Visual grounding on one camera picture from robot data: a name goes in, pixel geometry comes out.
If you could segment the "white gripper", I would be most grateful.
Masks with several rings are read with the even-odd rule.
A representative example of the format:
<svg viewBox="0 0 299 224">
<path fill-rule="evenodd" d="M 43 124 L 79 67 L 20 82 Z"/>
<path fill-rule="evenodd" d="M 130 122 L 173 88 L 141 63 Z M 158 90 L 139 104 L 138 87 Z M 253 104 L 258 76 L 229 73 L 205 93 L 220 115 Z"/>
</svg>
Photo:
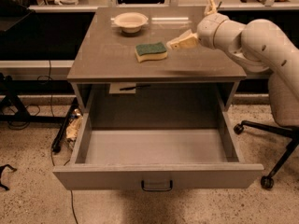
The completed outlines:
<svg viewBox="0 0 299 224">
<path fill-rule="evenodd" d="M 207 0 L 204 14 L 206 15 L 197 25 L 197 33 L 187 30 L 179 37 L 166 43 L 170 49 L 191 49 L 199 43 L 210 49 L 226 49 L 227 39 L 221 36 L 220 27 L 229 20 L 225 15 L 217 12 L 214 0 Z"/>
</svg>

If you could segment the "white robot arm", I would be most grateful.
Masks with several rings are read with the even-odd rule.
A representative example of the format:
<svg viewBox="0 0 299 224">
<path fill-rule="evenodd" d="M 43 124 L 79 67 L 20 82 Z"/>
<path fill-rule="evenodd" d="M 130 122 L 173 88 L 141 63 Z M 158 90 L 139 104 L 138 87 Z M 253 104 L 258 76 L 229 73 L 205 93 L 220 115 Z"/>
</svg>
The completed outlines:
<svg viewBox="0 0 299 224">
<path fill-rule="evenodd" d="M 188 30 L 166 45 L 170 49 L 190 49 L 198 45 L 219 49 L 252 73 L 271 70 L 299 96 L 299 50 L 269 20 L 247 24 L 232 21 L 218 12 L 214 0 L 207 0 L 204 18 L 197 24 L 197 30 Z"/>
</svg>

